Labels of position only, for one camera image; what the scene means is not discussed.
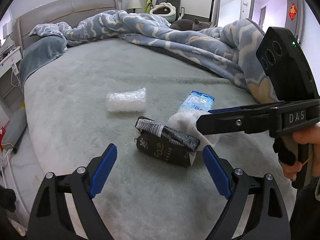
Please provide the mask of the person's right hand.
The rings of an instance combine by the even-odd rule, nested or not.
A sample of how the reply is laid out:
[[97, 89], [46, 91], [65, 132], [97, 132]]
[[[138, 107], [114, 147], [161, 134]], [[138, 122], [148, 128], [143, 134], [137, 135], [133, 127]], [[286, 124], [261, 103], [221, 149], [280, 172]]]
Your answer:
[[292, 138], [298, 145], [298, 157], [292, 166], [279, 161], [284, 176], [294, 181], [304, 165], [312, 164], [310, 176], [319, 177], [319, 124], [294, 132]]

